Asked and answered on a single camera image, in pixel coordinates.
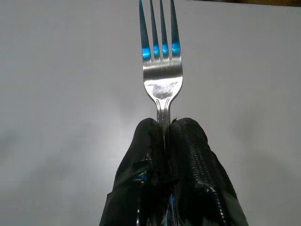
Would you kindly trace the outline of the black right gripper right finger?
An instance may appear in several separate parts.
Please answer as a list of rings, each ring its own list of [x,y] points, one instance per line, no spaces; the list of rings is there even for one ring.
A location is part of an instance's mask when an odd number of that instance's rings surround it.
[[[191,118],[173,120],[169,140],[178,179],[176,203],[183,226],[244,226],[246,217],[233,184]]]

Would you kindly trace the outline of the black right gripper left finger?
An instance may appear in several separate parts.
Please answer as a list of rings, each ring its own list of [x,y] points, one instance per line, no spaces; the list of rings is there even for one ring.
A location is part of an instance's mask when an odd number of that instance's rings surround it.
[[[160,226],[170,192],[162,131],[152,118],[136,127],[107,195],[100,225]]]

